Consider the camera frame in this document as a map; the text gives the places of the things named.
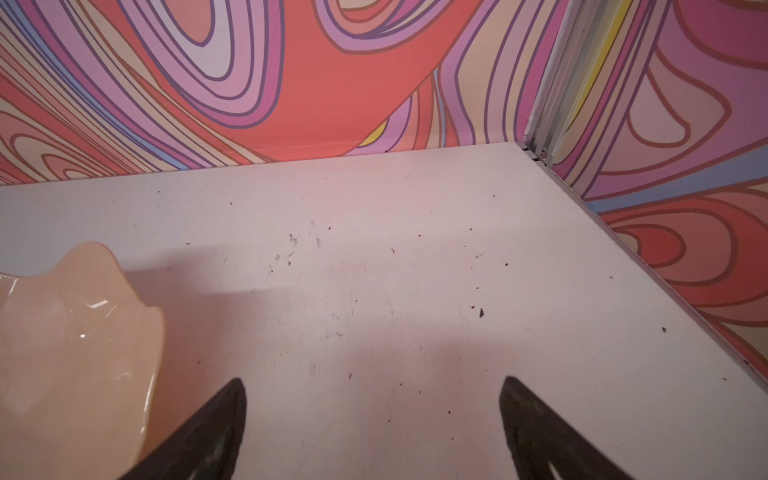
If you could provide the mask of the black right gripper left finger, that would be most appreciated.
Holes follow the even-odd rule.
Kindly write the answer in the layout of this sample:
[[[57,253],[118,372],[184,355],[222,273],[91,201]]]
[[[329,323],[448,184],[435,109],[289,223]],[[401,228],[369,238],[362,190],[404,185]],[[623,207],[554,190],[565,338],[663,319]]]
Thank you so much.
[[[243,440],[246,414],[246,390],[242,380],[234,378],[121,478],[230,479]]]

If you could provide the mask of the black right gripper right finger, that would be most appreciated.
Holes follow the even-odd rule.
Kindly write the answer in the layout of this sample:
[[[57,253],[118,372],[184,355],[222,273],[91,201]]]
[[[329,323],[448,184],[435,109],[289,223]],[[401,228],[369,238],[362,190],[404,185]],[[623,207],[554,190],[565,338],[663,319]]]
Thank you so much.
[[[520,479],[629,477],[518,378],[505,378],[499,409]]]

